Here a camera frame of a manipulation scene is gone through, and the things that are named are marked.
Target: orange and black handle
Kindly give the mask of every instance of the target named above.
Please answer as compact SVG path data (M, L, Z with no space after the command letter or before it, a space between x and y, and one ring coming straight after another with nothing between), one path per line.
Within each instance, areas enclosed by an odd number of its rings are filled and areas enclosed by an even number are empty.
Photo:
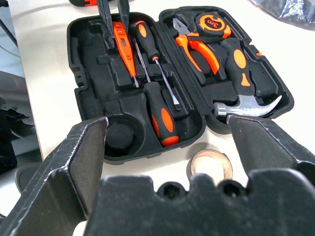
M69 0L75 6L92 6L97 4L97 0Z
M194 59L192 58L192 56L190 55L189 52L189 41L186 35L184 34L180 34L176 39L175 39L177 45L179 46L184 59L186 61L186 63L189 65L189 67L192 69L193 73L195 74L198 82L200 83L200 85L205 85L206 83L206 77L205 75L202 73L200 67L198 66L198 64L194 61Z
M192 49L195 49L198 52L200 52L201 55L206 59L217 80L219 81L226 80L226 73L221 64L220 58L214 53L214 51L212 51L212 49L210 49L206 44L204 44L201 41L189 41L189 45Z
M127 33L121 22L113 22L114 37L118 47L120 56L122 57L129 74L133 77L136 76L136 69L133 61L132 49L129 43Z
M176 124L166 103L163 100L158 82L145 84L144 93L149 101L152 124L163 147L179 142Z
M133 25L135 34L141 45L146 51L150 61L154 62L156 59L159 60L160 54L156 48L153 35L150 31L149 26L144 21L138 21Z
M255 87L251 82L250 70L242 51L240 40L227 38L221 46L227 50L226 71L238 95L255 95Z
M199 36L199 34L191 32L188 36ZM180 50L182 51L186 62L197 77L200 85L204 85L206 83L206 78L198 64L191 57L188 46L201 53L201 55L206 59L209 66L211 67L211 70L213 71L213 74L215 75L215 78L217 80L226 80L226 73L219 57L206 44L201 41L188 41L187 36L182 34L180 34L175 40Z
M230 26L218 12L205 12L199 14L195 23L202 36L228 38L231 34Z

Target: screwdriver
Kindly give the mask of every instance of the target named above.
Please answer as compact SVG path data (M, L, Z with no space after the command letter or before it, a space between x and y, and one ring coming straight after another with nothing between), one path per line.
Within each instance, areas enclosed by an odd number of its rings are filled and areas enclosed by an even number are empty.
M122 57L129 71L129 74L132 76L134 80L134 84L138 88L139 84L136 79L136 69L134 66L132 50L131 50L131 46L130 46L126 31L121 22L113 22L113 27L114 27L114 37L116 40L119 54Z
M158 65L158 67L161 71L162 77L164 79L164 82L166 84L166 87L172 96L173 104L175 105L176 110L180 110L181 106L179 104L179 101L175 97L175 95L171 89L171 86L169 85L167 78L166 78L166 76L162 70L162 67L158 61L160 55L159 55L159 52L156 48L156 44L155 44L153 35L152 35L148 25L144 21L138 21L135 23L134 28L135 28L135 33L136 33L136 36L139 40L139 43L141 44L141 47L146 51L149 60L152 62L155 62Z
M148 82L144 85L144 93L150 104L154 131L163 147L174 145L179 142L174 118L162 98L159 83L151 82L135 38L133 39L133 42L148 80Z

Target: tape measure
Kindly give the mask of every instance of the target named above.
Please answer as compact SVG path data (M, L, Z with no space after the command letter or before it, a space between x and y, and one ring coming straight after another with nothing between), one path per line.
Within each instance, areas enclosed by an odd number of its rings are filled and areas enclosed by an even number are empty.
M228 38L232 34L230 26L217 12L201 13L195 23L202 36Z

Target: screwdriver handle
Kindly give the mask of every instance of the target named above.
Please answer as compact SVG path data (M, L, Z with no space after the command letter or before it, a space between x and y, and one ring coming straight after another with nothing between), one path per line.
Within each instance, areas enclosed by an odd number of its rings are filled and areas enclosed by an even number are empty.
M162 98L159 83L146 83L144 93L150 104L153 128L162 146L178 143L179 136L175 121Z
M250 70L240 40L227 38L221 42L221 46L227 50L226 71L232 81L238 95L255 95L255 87L251 82Z
M144 21L138 21L135 23L134 28L137 39L141 47L146 51L149 60L152 62L156 59L159 60L160 54L148 25Z

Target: white table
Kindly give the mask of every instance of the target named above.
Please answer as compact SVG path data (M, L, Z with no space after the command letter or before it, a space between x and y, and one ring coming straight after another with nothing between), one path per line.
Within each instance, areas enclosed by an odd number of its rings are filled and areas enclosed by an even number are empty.
M71 127L81 121L74 95L77 85L67 60L67 26L77 18L97 15L98 10L96 6L75 7L68 0L9 0L9 4L41 152L45 158L65 138ZM110 4L112 12L118 12L117 1ZM275 122L315 153L311 103L315 89L315 32L280 22L249 0L132 0L130 11L143 12L157 21L161 11L186 5L215 5L227 10L238 21L252 38L252 44L274 66L295 99L294 109ZM232 162L233 178L246 184L247 177L232 136L218 135L209 129L187 148L120 166L104 164L103 175L146 174L153 178L155 189L169 180L178 181L188 189L188 160L204 148L226 153Z

